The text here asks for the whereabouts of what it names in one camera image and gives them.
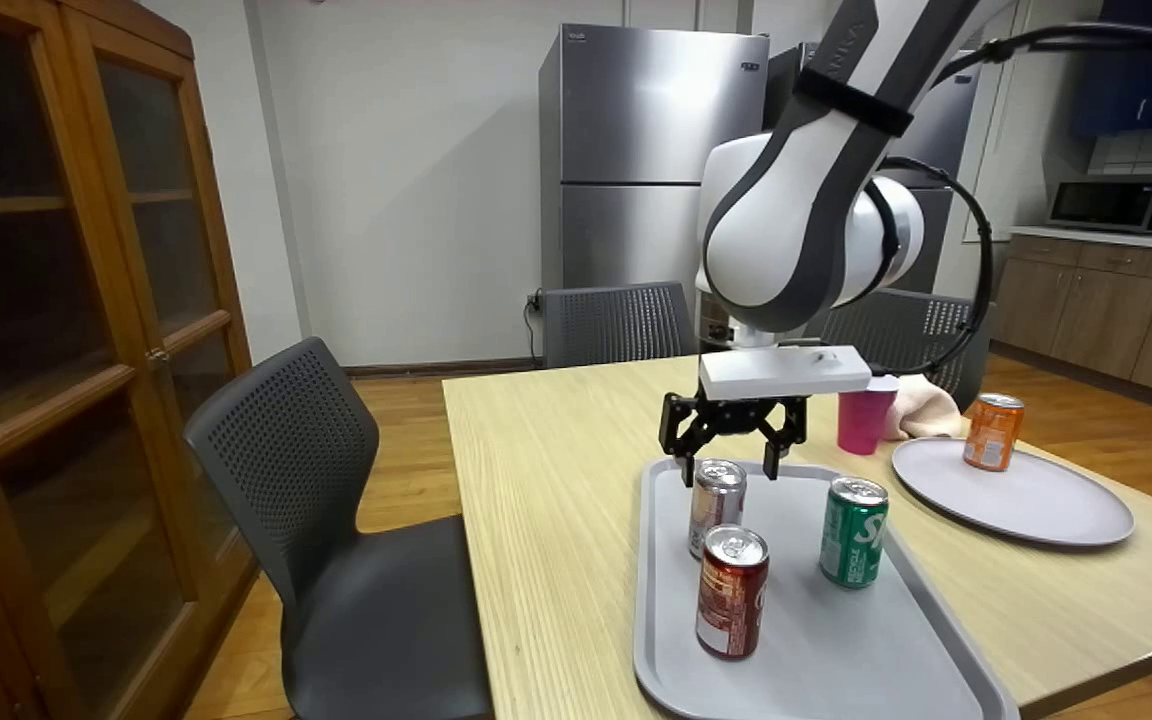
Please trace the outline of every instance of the can label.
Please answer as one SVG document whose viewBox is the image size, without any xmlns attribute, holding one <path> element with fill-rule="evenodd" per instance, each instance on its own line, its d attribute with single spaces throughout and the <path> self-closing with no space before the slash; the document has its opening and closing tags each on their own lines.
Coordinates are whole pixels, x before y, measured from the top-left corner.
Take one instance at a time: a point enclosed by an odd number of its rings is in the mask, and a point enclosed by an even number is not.
<svg viewBox="0 0 1152 720">
<path fill-rule="evenodd" d="M 704 532 L 715 525 L 739 525 L 742 512 L 742 466 L 732 459 L 695 459 L 691 470 L 691 525 L 688 551 L 704 557 Z"/>
<path fill-rule="evenodd" d="M 769 583 L 769 542 L 739 525 L 721 525 L 704 537 L 695 638 L 724 655 L 742 659 L 759 642 Z"/>
<path fill-rule="evenodd" d="M 982 470 L 1005 470 L 1018 435 L 1023 403 L 1014 397 L 980 392 L 964 459 Z"/>
<path fill-rule="evenodd" d="M 820 571 L 843 589 L 862 589 L 880 577 L 886 525 L 886 488 L 837 474 L 822 500 Z"/>
</svg>

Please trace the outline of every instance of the wooden floor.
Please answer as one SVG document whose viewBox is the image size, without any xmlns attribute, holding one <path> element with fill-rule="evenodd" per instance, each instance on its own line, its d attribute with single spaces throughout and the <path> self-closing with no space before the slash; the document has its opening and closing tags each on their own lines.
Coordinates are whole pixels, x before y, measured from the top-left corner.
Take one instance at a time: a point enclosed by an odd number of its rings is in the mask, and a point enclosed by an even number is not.
<svg viewBox="0 0 1152 720">
<path fill-rule="evenodd" d="M 1023 439 L 1152 493 L 1152 403 L 1010 354 L 988 361 L 988 388 L 1023 399 Z M 384 431 L 361 525 L 394 529 L 460 512 L 439 379 L 384 376 L 361 379 L 361 392 Z M 279 599 L 255 580 L 187 708 L 190 720 L 288 714 L 277 627 Z M 1059 720 L 1152 720 L 1152 676 L 1077 705 Z"/>
</svg>

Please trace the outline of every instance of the chair seat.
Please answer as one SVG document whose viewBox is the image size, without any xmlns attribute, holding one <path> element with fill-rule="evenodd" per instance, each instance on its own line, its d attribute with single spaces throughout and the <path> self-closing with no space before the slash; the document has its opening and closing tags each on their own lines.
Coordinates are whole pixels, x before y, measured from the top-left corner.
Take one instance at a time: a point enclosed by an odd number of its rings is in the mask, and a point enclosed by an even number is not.
<svg viewBox="0 0 1152 720">
<path fill-rule="evenodd" d="M 282 616 L 298 714 L 488 714 L 464 525 L 361 537 Z"/>
</svg>

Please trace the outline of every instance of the plastic tray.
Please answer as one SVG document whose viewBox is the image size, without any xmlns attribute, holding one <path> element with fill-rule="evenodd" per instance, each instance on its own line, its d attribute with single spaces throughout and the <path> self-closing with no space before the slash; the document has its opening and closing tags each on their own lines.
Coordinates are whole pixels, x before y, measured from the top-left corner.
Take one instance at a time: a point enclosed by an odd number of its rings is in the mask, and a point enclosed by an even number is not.
<svg viewBox="0 0 1152 720">
<path fill-rule="evenodd" d="M 670 459 L 645 470 L 637 676 L 670 714 L 908 714 L 1010 720 L 1008 690 L 980 665 L 901 542 L 882 539 L 869 589 L 837 589 L 817 569 L 828 466 L 746 470 L 742 525 L 769 539 L 759 646 L 746 659 L 707 655 L 695 638 L 698 564 L 688 551 L 691 494 Z"/>
</svg>

